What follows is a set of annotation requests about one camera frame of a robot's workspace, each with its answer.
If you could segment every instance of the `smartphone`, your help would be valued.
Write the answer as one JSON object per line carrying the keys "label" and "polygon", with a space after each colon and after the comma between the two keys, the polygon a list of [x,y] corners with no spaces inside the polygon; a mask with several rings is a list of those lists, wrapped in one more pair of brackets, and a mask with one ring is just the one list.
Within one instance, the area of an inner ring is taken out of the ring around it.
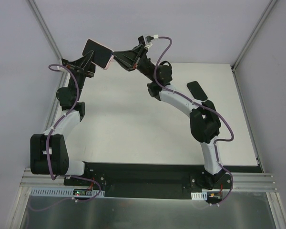
{"label": "smartphone", "polygon": [[82,51],[82,55],[84,56],[91,50],[94,51],[92,63],[106,70],[113,59],[113,50],[89,39],[87,40],[84,51]]}

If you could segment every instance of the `white table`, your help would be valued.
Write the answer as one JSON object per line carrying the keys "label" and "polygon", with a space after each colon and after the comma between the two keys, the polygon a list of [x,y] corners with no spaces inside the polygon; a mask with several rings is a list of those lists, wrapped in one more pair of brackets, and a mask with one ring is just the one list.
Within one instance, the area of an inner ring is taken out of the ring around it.
{"label": "white table", "polygon": [[[191,96],[186,87],[191,81],[199,82],[234,131],[233,142],[219,144],[223,164],[256,166],[230,65],[174,63],[172,84]],[[149,82],[139,71],[127,72],[115,62],[106,71],[97,68],[94,78],[86,79],[80,98],[86,103],[86,115],[66,140],[69,158],[105,163],[204,164],[188,117],[151,98],[146,87]],[[220,137],[230,137],[223,122]]]}

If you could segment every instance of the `wall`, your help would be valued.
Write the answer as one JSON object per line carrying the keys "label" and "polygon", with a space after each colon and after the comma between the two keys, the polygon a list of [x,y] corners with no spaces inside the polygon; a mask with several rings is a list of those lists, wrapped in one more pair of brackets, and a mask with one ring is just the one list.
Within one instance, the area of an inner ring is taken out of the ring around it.
{"label": "wall", "polygon": [[30,136],[40,133],[59,74],[57,62],[30,8],[0,1],[0,229],[6,228],[25,167]]}
{"label": "wall", "polygon": [[266,172],[272,172],[286,210],[286,0],[281,0],[236,75]]}
{"label": "wall", "polygon": [[[144,34],[173,39],[170,62],[233,63],[269,0],[36,0],[65,58],[75,59],[88,38],[129,50]],[[166,42],[155,42],[156,60]]]}

